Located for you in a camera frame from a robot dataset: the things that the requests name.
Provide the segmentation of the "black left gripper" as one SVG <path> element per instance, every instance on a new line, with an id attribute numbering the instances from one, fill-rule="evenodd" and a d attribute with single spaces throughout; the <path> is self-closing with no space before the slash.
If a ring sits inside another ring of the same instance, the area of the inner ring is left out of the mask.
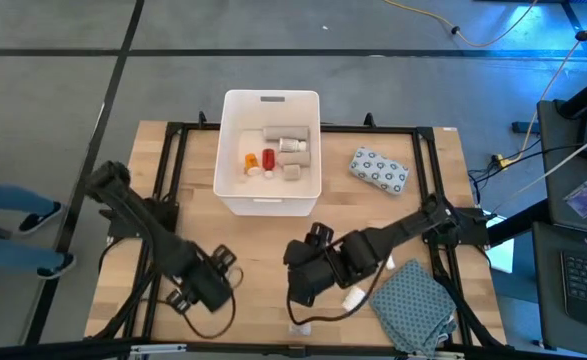
<path id="1" fill-rule="evenodd" d="M 183 276 L 182 290 L 173 290 L 166 303 L 178 314 L 185 314 L 194 302 L 201 302 L 210 312 L 216 312 L 233 295 L 226 278 L 227 271 L 237 261 L 237 256 L 226 246 L 219 245 L 209 260 L 199 260 Z"/>

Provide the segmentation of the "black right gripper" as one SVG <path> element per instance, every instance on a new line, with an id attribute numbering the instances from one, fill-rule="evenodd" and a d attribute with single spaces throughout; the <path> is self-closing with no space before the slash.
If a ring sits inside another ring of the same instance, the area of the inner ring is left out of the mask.
<path id="1" fill-rule="evenodd" d="M 305 307 L 312 307 L 315 298 L 328 288 L 337 285 L 344 289 L 344 270 L 337 245 L 331 243 L 334 230 L 314 222 L 307 233 L 307 243 L 292 240 L 283 256 L 287 266 L 287 299 Z"/>

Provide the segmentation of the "white gauze roll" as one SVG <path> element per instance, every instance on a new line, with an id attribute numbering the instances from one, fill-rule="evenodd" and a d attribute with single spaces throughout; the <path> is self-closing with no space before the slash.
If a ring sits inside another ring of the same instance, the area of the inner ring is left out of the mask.
<path id="1" fill-rule="evenodd" d="M 366 292 L 364 290 L 357 286 L 352 286 L 342 301 L 342 307 L 346 311 L 351 311 L 362 302 L 365 296 Z"/>

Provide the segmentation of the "medium beige bandage roll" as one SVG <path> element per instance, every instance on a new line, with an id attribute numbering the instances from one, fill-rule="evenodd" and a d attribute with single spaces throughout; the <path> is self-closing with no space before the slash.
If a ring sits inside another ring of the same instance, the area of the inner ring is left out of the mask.
<path id="1" fill-rule="evenodd" d="M 276 156 L 276 160 L 282 167 L 287 165 L 309 167 L 311 164 L 311 155 L 309 152 L 279 152 Z"/>

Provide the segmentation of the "white pack blue ring print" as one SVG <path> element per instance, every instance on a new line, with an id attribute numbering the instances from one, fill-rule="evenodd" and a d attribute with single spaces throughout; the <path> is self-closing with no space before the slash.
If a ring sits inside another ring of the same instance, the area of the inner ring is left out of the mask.
<path id="1" fill-rule="evenodd" d="M 391 195 L 399 195 L 407 182 L 409 169 L 373 150 L 359 147 L 349 164 L 356 178 Z"/>

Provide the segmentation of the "blue-green patterned cloth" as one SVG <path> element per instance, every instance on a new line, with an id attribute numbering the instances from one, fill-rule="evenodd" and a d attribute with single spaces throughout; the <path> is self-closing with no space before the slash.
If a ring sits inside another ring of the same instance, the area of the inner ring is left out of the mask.
<path id="1" fill-rule="evenodd" d="M 456 304 L 447 290 L 412 259 L 391 276 L 369 304 L 394 347 L 433 356 L 456 330 Z"/>

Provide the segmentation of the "white perforated plastic basket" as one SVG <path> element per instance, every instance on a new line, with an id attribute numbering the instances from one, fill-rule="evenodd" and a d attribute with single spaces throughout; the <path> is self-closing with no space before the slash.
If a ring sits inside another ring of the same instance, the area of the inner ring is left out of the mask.
<path id="1" fill-rule="evenodd" d="M 279 140 L 266 141 L 267 126 L 305 126 L 309 137 L 309 167 L 301 167 L 297 181 L 285 181 L 277 163 L 274 177 L 263 175 L 262 151 L 271 148 L 275 159 Z M 257 156 L 261 174 L 247 176 L 244 160 Z M 223 104 L 213 192 L 239 216 L 304 217 L 322 192 L 321 123 L 319 96 L 302 90 L 230 90 Z"/>

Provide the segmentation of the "person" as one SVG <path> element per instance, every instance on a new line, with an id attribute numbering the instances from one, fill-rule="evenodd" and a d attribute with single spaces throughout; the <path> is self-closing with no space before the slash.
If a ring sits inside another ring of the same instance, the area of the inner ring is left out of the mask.
<path id="1" fill-rule="evenodd" d="M 0 183 L 0 210 L 26 213 L 18 230 L 27 234 L 57 217 L 63 204 L 23 187 Z M 75 262 L 71 253 L 0 239 L 0 268 L 30 271 L 51 280 L 62 276 Z"/>

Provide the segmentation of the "black desk top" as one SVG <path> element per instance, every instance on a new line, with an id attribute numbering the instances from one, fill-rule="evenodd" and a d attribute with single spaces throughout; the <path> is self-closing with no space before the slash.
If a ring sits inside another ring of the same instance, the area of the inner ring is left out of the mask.
<path id="1" fill-rule="evenodd" d="M 532 228 L 544 345 L 587 354 L 587 325 L 565 312 L 561 252 L 587 253 L 587 232 L 536 223 Z"/>
<path id="2" fill-rule="evenodd" d="M 541 101 L 537 105 L 544 150 L 544 170 L 549 216 L 559 226 L 587 231 L 587 218 L 581 218 L 563 198 L 587 181 L 587 158 L 575 151 L 583 144 L 579 140 L 581 121 L 568 119 L 558 113 L 559 104 Z"/>

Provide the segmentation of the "black table frame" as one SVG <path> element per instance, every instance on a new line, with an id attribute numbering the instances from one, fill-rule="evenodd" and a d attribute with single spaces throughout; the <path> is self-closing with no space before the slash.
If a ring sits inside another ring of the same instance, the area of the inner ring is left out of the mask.
<path id="1" fill-rule="evenodd" d="M 302 239 L 314 222 L 342 236 L 354 229 L 384 226 L 414 212 L 424 193 L 443 176 L 449 201 L 472 203 L 458 132 L 453 128 L 326 125 L 321 130 L 322 192 L 305 217 L 238 216 L 214 194 L 219 128 L 214 123 L 143 121 L 128 162 L 132 186 L 142 196 L 164 195 L 169 183 L 158 175 L 166 161 L 180 175 L 177 233 L 213 250 L 223 244 L 237 256 L 232 280 L 235 302 L 216 313 L 196 305 L 180 316 L 164 304 L 141 303 L 120 337 L 183 343 L 189 352 L 235 352 L 306 359 L 322 356 L 394 355 L 374 312 L 361 308 L 343 316 L 344 291 L 333 287 L 306 308 L 287 304 L 283 254 L 289 241 Z M 407 166 L 410 175 L 399 196 L 390 196 L 348 172 L 361 146 Z M 310 323 L 310 336 L 291 336 L 289 324 Z"/>

